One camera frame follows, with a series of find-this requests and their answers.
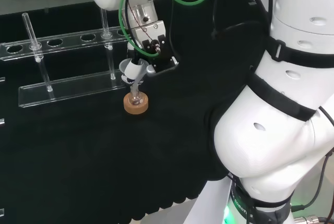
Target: metal connector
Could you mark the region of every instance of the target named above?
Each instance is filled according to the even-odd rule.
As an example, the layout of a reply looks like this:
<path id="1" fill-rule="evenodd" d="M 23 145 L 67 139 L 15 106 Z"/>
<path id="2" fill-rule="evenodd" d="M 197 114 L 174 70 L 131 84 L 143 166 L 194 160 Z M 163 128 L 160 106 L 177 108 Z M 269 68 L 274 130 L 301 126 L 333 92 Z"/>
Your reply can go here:
<path id="1" fill-rule="evenodd" d="M 319 219 L 315 215 L 310 215 L 307 217 L 295 218 L 294 223 L 298 224 L 319 224 Z"/>

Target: black table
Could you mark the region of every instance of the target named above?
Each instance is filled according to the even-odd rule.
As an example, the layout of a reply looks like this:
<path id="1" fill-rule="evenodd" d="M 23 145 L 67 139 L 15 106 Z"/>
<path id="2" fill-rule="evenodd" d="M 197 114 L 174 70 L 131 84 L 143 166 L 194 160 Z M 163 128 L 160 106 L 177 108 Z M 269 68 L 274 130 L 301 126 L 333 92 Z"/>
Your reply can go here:
<path id="1" fill-rule="evenodd" d="M 219 29 L 259 20 L 251 0 L 219 0 Z M 170 23 L 171 0 L 154 2 Z M 33 58 L 1 62 L 0 223 L 129 223 L 159 207 L 196 198 L 207 180 L 224 177 L 203 127 L 213 104 L 228 106 L 250 65 L 264 51 L 260 27 L 241 27 L 213 41 L 213 0 L 175 4 L 172 40 L 177 70 L 141 85 L 149 110 L 128 115 L 128 89 L 32 108 L 18 107 L 18 87 L 42 82 Z M 29 12 L 38 37 L 101 28 L 94 3 Z M 117 26 L 117 12 L 108 13 Z M 21 14 L 0 16 L 0 42 L 26 39 Z M 116 62 L 126 43 L 114 46 Z M 51 80 L 108 69 L 103 46 L 45 57 Z"/>

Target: black strap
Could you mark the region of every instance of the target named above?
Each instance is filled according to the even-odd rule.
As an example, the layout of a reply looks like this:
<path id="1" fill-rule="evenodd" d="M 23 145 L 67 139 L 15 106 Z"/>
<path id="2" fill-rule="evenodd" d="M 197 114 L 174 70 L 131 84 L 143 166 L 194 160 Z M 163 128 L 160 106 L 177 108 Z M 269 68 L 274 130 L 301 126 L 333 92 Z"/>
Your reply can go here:
<path id="1" fill-rule="evenodd" d="M 300 121 L 308 121 L 316 112 L 316 110 L 304 107 L 276 91 L 254 72 L 250 73 L 247 85 L 269 105 Z"/>
<path id="2" fill-rule="evenodd" d="M 287 47 L 285 42 L 268 37 L 266 50 L 274 61 L 312 68 L 334 68 L 334 54 L 315 54 Z"/>

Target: clear acrylic rack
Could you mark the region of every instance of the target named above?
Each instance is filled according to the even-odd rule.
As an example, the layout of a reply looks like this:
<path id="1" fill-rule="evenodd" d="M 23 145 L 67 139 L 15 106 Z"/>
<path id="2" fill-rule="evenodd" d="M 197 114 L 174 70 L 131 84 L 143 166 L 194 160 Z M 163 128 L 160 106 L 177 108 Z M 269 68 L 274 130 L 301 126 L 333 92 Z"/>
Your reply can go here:
<path id="1" fill-rule="evenodd" d="M 120 27 L 108 27 L 106 10 L 100 9 L 100 12 L 102 29 L 44 38 L 36 38 L 29 15 L 22 14 L 29 40 L 0 44 L 0 60 L 12 61 L 33 56 L 44 82 L 19 87 L 19 107 L 32 107 L 125 87 L 121 79 L 122 72 L 114 66 L 113 44 L 126 41 L 126 38 Z M 45 54 L 96 45 L 104 45 L 109 71 L 50 81 L 44 64 Z"/>

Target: test tube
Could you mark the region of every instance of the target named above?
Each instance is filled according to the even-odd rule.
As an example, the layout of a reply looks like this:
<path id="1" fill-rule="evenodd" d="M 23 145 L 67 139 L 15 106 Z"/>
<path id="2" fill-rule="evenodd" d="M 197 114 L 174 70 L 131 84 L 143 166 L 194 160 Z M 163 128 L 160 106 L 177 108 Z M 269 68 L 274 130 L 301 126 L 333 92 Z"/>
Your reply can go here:
<path id="1" fill-rule="evenodd" d="M 102 27 L 103 27 L 102 38 L 109 39 L 109 38 L 111 38 L 112 35 L 109 32 L 109 26 L 108 26 L 108 19 L 107 19 L 107 16 L 106 16 L 106 10 L 100 8 L 100 13 L 101 13 L 101 20 L 102 20 Z"/>
<path id="2" fill-rule="evenodd" d="M 26 25 L 26 30 L 28 32 L 29 39 L 31 41 L 30 49 L 34 53 L 35 61 L 38 63 L 38 66 L 40 68 L 43 80 L 44 80 L 45 85 L 46 85 L 46 89 L 50 93 L 50 92 L 53 91 L 53 89 L 52 89 L 51 82 L 50 82 L 50 79 L 49 79 L 49 75 L 47 74 L 45 63 L 44 63 L 44 60 L 43 60 L 44 55 L 42 53 L 39 53 L 39 50 L 42 49 L 42 45 L 39 42 L 37 42 L 35 33 L 33 31 L 32 25 L 31 25 L 29 15 L 27 13 L 24 13 L 24 14 L 22 14 L 22 17 L 23 17 L 23 21 Z"/>
<path id="3" fill-rule="evenodd" d="M 112 34 L 109 31 L 106 10 L 100 8 L 100 13 L 101 13 L 102 26 L 103 26 L 102 38 L 109 39 L 112 37 Z M 114 65 L 114 58 L 113 58 L 113 45 L 112 43 L 106 43 L 104 44 L 104 47 L 106 51 L 106 58 L 108 60 L 108 65 L 109 65 L 110 78 L 111 80 L 115 80 L 116 76 L 115 76 L 115 65 Z"/>

